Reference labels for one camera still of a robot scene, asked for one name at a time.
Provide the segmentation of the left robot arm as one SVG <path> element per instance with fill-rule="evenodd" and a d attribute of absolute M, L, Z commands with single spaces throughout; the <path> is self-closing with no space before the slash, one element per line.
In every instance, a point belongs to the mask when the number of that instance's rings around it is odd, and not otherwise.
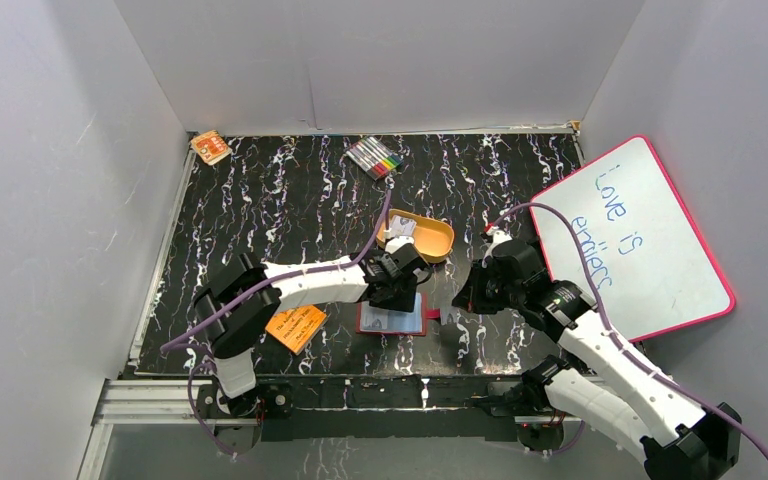
<path fill-rule="evenodd" d="M 220 403 L 235 416 L 246 416 L 257 407 L 252 350 L 275 315 L 326 303 L 367 303 L 411 312 L 422 283 L 420 274 L 430 270 L 410 243 L 392 252 L 372 247 L 307 264 L 272 264 L 248 251 L 237 254 L 193 300 L 201 322 L 230 308 L 205 327 Z"/>

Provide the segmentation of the red card holder wallet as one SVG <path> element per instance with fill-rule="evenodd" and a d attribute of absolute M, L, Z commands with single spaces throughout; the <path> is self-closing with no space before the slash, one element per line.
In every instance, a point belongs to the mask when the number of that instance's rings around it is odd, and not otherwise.
<path fill-rule="evenodd" d="M 439 321 L 441 310 L 430 308 L 425 295 L 417 293 L 413 310 L 402 312 L 373 307 L 363 302 L 357 309 L 356 332 L 361 334 L 425 336 L 430 321 Z"/>

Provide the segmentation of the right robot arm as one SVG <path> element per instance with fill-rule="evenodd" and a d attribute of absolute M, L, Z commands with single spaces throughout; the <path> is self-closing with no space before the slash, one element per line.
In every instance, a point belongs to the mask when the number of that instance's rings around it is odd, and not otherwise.
<path fill-rule="evenodd" d="M 570 281 L 553 280 L 535 246 L 496 231 L 473 262 L 454 307 L 469 313 L 517 311 L 583 361 L 595 384 L 550 355 L 506 391 L 490 389 L 476 406 L 525 406 L 537 414 L 569 413 L 613 440 L 651 479 L 719 479 L 739 459 L 737 412 L 702 407 L 658 381 L 659 369 L 603 325 L 596 301 Z"/>

